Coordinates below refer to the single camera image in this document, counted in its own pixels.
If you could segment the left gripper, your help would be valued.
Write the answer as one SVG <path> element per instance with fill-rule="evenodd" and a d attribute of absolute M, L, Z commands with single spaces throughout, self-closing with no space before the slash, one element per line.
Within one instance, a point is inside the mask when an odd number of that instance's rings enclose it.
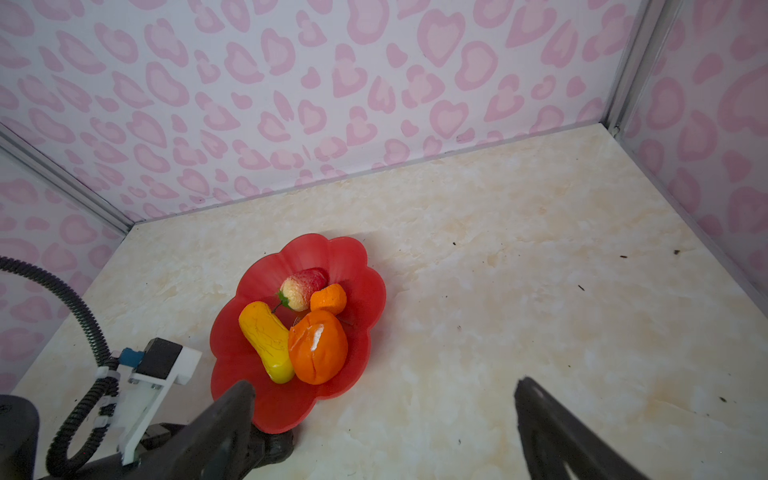
<path fill-rule="evenodd" d="M 125 477 L 127 473 L 138 467 L 150 453 L 164 446 L 187 425 L 172 423 L 152 425 L 140 441 L 139 457 L 133 464 L 123 466 L 120 454 L 116 453 L 89 461 L 76 472 L 66 474 L 64 477 L 66 479 L 127 479 Z M 1 397 L 1 477 L 3 479 L 34 477 L 39 429 L 39 414 L 30 401 L 13 395 Z M 246 475 L 256 468 L 285 461 L 292 455 L 293 450 L 294 433 L 291 430 L 280 434 L 268 434 L 259 430 L 251 422 Z"/>

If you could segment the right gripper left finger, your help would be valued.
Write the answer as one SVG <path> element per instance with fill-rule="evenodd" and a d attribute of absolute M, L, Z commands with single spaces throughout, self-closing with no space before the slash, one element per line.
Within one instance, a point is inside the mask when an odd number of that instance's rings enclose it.
<path fill-rule="evenodd" d="M 127 479 L 241 479 L 251 436 L 255 391 L 240 381 L 164 446 L 127 473 Z"/>

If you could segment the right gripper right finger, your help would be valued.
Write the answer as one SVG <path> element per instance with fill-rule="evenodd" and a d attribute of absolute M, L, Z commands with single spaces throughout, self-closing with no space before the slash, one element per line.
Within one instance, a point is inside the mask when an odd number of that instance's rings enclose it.
<path fill-rule="evenodd" d="M 532 479 L 644 479 L 531 377 L 518 381 L 518 432 Z"/>

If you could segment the yellow squash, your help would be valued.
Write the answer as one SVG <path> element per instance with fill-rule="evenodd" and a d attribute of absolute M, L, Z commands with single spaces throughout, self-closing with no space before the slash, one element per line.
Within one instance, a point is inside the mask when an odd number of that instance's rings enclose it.
<path fill-rule="evenodd" d="M 295 372 L 289 356 L 289 330 L 264 302 L 245 306 L 238 323 L 246 340 L 258 353 L 269 378 L 286 384 Z"/>

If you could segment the orange persimmon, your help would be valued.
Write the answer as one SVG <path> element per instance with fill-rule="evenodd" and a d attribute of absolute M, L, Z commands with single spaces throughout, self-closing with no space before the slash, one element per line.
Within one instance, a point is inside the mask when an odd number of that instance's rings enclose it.
<path fill-rule="evenodd" d="M 321 385 L 341 371 L 348 340 L 335 315 L 316 311 L 290 328 L 288 348 L 295 375 L 307 384 Z"/>

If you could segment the red-yellow strawberry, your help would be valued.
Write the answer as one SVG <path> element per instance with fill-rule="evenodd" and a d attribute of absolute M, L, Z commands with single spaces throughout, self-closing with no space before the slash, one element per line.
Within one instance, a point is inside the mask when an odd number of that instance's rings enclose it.
<path fill-rule="evenodd" d="M 277 296 L 280 305 L 294 312 L 303 312 L 310 308 L 311 296 L 328 286 L 326 270 L 315 267 L 296 272 L 281 284 Z"/>

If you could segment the small orange tangerine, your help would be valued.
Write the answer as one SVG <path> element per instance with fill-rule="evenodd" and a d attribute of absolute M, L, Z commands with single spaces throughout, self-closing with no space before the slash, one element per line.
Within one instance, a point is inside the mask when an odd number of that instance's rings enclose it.
<path fill-rule="evenodd" d="M 347 306 L 347 294 L 340 284 L 331 284 L 314 292 L 310 297 L 312 312 L 325 311 L 333 315 L 342 313 Z"/>

